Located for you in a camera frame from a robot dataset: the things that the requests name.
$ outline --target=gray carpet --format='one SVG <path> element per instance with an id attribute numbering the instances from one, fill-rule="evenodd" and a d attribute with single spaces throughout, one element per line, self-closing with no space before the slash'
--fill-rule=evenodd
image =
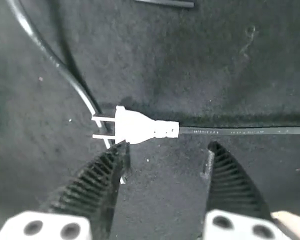
<path id="1" fill-rule="evenodd" d="M 107 115 L 121 104 L 184 126 L 300 126 L 300 1 L 201 0 L 190 10 L 22 2 Z M 91 138 L 97 132 L 0 0 L 0 227 L 105 150 Z M 194 239 L 211 140 L 237 157 L 271 210 L 300 214 L 300 136 L 152 139 L 131 146 L 133 174 L 120 188 L 111 239 Z"/>

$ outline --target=power cord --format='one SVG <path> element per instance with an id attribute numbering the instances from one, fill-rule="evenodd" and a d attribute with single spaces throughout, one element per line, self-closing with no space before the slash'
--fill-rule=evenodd
<path id="1" fill-rule="evenodd" d="M 142 143 L 152 138 L 178 138 L 181 134 L 197 135 L 300 135 L 300 126 L 298 127 L 248 127 L 248 128 L 206 128 L 206 127 L 179 127 L 176 121 L 153 120 L 140 112 L 126 110 L 123 106 L 116 107 L 115 117 L 101 117 L 95 114 L 101 114 L 101 110 L 92 101 L 80 82 L 69 71 L 67 66 L 54 53 L 50 46 L 41 37 L 27 15 L 20 0 L 7 0 L 11 11 L 29 35 L 32 41 L 39 47 L 42 53 L 52 62 L 59 73 L 71 84 L 79 94 L 87 108 L 89 109 L 92 120 L 100 128 L 102 134 L 94 134 L 95 139 L 102 139 L 107 149 L 115 143 L 126 141 L 131 144 Z M 114 136 L 106 135 L 108 133 L 104 121 L 115 122 Z"/>
<path id="2" fill-rule="evenodd" d="M 37 30 L 36 26 L 32 23 L 31 19 L 26 13 L 25 8 L 20 2 L 20 0 L 6 0 L 6 2 L 8 3 L 12 13 L 16 17 L 20 25 L 23 27 L 24 31 L 28 34 L 31 40 L 39 47 L 41 52 L 55 66 L 58 72 L 65 78 L 65 80 L 67 80 L 68 83 L 70 83 L 74 90 L 79 94 L 84 104 L 89 109 L 91 115 L 94 116 L 95 114 L 101 114 L 101 110 L 97 108 L 96 104 L 94 104 L 93 98 L 89 96 L 89 94 L 80 84 L 78 79 L 76 79 L 76 77 L 69 71 L 67 66 L 61 61 L 61 59 L 54 53 L 54 51 L 47 44 L 47 42 L 42 38 L 40 32 Z M 108 132 L 103 122 L 96 120 L 95 123 L 102 134 L 106 134 Z M 105 147 L 109 149 L 112 145 L 112 142 L 108 139 L 104 139 L 103 141 Z"/>
<path id="3" fill-rule="evenodd" d="M 114 122 L 114 135 L 94 134 L 94 139 L 110 139 L 115 143 L 126 141 L 139 144 L 152 138 L 178 138 L 183 134 L 234 136 L 234 135 L 300 135 L 300 126 L 209 128 L 179 126 L 177 121 L 153 120 L 140 112 L 117 106 L 115 116 L 93 116 L 93 121 Z"/>

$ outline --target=white plug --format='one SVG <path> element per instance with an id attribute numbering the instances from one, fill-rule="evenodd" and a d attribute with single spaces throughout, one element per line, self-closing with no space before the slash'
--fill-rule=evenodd
<path id="1" fill-rule="evenodd" d="M 152 138 L 177 138 L 179 123 L 177 121 L 153 120 L 140 112 L 126 110 L 116 106 L 114 118 L 93 116 L 93 121 L 114 122 L 114 136 L 94 134 L 94 139 L 110 139 L 116 144 L 126 141 L 139 144 Z"/>

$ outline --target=plug prong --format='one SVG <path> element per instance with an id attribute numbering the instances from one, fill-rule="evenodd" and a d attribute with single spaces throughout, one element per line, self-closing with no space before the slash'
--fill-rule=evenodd
<path id="1" fill-rule="evenodd" d="M 98 135 L 98 134 L 93 134 L 92 135 L 93 139 L 109 139 L 109 140 L 116 140 L 116 136 L 109 136 L 109 135 Z"/>

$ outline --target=black cable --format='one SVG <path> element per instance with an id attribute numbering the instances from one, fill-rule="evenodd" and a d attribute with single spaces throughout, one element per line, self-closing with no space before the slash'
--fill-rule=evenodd
<path id="1" fill-rule="evenodd" d="M 31 40 L 39 47 L 42 53 L 56 67 L 59 73 L 71 84 L 75 91 L 79 94 L 92 116 L 96 113 L 101 114 L 100 109 L 94 104 L 92 97 L 83 88 L 80 82 L 69 71 L 67 66 L 54 53 L 51 47 L 41 37 L 41 34 L 36 29 L 35 25 L 27 15 L 20 0 L 7 0 L 11 11 L 23 27 Z M 107 133 L 107 128 L 101 121 L 96 121 L 102 134 Z M 180 127 L 179 134 L 198 134 L 198 135 L 285 135 L 298 134 L 300 135 L 300 127 L 251 127 L 251 128 L 209 128 L 209 127 Z M 108 139 L 104 139 L 104 143 L 108 148 L 112 145 Z"/>
<path id="2" fill-rule="evenodd" d="M 209 127 L 188 127 L 181 126 L 179 134 L 198 134 L 198 135 L 300 135 L 300 126 L 283 127 L 246 127 L 246 128 L 209 128 Z"/>
<path id="3" fill-rule="evenodd" d="M 50 60 L 50 62 L 56 67 L 59 73 L 70 83 L 74 90 L 79 94 L 86 107 L 89 109 L 91 116 L 96 113 L 101 114 L 100 109 L 94 103 L 92 97 L 90 97 L 87 91 L 83 88 L 80 82 L 74 77 L 69 71 L 67 66 L 61 61 L 61 59 L 54 53 L 47 42 L 41 37 L 40 32 L 37 30 L 35 25 L 32 23 L 28 14 L 26 13 L 20 0 L 6 0 L 12 13 L 23 27 L 25 32 L 31 38 L 31 40 L 39 47 L 41 52 Z M 102 134 L 108 133 L 107 128 L 101 121 L 95 121 L 97 126 L 100 128 Z M 108 139 L 104 139 L 104 143 L 107 149 L 110 148 L 112 143 Z"/>

